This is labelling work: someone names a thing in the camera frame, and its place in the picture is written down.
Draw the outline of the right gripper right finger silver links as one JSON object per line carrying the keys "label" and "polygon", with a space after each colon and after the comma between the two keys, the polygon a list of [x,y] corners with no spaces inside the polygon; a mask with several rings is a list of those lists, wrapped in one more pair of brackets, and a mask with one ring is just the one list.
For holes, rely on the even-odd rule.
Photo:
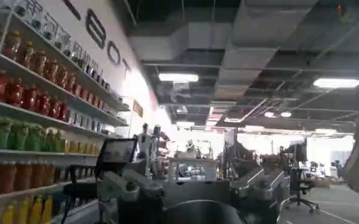
{"label": "right gripper right finger silver links", "polygon": [[230,182],[230,203],[234,208],[250,203],[270,203],[281,209],[289,197],[290,176],[281,169],[265,173],[264,168],[255,168]]}

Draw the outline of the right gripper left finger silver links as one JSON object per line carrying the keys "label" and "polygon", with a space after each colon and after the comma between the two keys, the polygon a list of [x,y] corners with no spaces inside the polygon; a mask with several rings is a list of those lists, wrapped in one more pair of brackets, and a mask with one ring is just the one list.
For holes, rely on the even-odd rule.
{"label": "right gripper left finger silver links", "polygon": [[122,175],[107,171],[97,179],[97,196],[100,202],[107,202],[114,198],[137,201],[142,195],[156,198],[163,194],[164,189],[161,183],[132,169],[125,169]]}

